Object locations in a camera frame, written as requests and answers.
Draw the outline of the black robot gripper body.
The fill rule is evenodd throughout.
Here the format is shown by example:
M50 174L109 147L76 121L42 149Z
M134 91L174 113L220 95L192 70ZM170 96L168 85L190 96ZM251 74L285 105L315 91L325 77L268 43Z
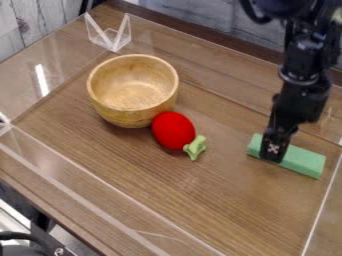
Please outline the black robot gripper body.
M329 96L331 83L319 79L308 86L284 82L273 95L271 115L264 134L275 140L288 140L303 123L315 123Z

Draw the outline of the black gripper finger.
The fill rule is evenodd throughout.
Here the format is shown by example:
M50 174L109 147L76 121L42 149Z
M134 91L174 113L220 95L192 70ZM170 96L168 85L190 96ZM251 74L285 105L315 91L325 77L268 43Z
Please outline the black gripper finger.
M289 145L289 136L267 130L261 135L259 157L275 163L283 161Z

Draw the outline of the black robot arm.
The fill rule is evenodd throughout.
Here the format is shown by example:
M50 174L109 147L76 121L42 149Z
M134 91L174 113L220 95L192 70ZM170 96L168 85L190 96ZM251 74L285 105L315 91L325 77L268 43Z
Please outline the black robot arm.
M342 0L239 0L247 17L263 25L284 24L283 80L273 95L259 157L281 162L292 134L315 123L329 96L328 69L336 64L342 39Z

